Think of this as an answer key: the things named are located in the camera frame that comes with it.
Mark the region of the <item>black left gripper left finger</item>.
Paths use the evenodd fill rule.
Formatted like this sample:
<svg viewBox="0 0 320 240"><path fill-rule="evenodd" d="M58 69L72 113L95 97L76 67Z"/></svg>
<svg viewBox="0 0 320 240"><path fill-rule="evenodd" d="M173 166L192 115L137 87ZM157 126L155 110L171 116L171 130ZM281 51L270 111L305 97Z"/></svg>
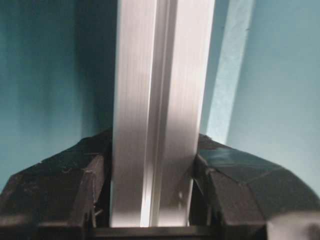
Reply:
<svg viewBox="0 0 320 240"><path fill-rule="evenodd" d="M3 240L84 240L109 185L111 128L12 175L0 194Z"/></svg>

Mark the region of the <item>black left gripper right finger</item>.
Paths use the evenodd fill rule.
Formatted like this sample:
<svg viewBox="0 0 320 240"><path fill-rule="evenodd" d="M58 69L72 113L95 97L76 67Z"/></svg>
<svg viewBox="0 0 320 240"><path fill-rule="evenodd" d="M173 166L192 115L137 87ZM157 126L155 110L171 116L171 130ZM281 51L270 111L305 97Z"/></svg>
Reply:
<svg viewBox="0 0 320 240"><path fill-rule="evenodd" d="M281 165L198 139L189 223L211 226L221 240L266 240L267 223L288 213L318 213L320 199Z"/></svg>

